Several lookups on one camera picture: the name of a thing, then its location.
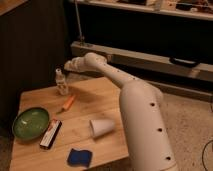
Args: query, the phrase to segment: bowl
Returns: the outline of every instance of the bowl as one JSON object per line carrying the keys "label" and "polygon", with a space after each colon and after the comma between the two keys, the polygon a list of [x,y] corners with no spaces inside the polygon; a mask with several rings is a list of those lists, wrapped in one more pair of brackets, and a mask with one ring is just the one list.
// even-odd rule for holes
{"label": "bowl", "polygon": [[20,113],[12,125],[13,135],[23,141],[38,138],[49,125],[49,113],[41,107],[33,107]]}

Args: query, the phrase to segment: white paper cup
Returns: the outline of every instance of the white paper cup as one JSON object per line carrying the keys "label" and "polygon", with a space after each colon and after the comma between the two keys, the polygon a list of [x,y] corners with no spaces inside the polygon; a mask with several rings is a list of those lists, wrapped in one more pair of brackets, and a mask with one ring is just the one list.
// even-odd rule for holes
{"label": "white paper cup", "polygon": [[100,137],[115,129],[115,122],[111,119],[94,119],[90,120],[93,138]]}

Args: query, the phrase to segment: blue sponge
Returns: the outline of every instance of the blue sponge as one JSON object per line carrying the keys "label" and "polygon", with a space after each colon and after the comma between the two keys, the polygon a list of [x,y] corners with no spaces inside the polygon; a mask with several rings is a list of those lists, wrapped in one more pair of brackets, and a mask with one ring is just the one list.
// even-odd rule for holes
{"label": "blue sponge", "polygon": [[83,165],[89,167],[92,159],[92,152],[88,150],[77,151],[71,149],[67,162],[70,166]]}

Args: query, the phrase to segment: plastic bottle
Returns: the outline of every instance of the plastic bottle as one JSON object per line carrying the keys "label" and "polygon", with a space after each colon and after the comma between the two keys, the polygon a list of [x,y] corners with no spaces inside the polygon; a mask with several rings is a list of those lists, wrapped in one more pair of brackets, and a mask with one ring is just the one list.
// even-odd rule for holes
{"label": "plastic bottle", "polygon": [[57,68],[55,70],[56,72],[56,77],[55,77],[55,81],[59,90],[59,93],[61,95],[67,95],[69,94],[69,86],[66,82],[66,77],[65,75],[62,73],[60,68]]}

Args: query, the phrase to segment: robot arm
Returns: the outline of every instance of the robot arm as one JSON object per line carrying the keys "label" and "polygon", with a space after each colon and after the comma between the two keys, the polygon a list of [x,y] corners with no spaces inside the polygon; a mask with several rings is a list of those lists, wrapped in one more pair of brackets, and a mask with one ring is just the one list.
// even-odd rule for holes
{"label": "robot arm", "polygon": [[134,170],[178,170],[158,106],[163,97],[158,88],[108,65],[103,56],[95,53],[74,58],[64,68],[101,72],[121,88],[120,111]]}

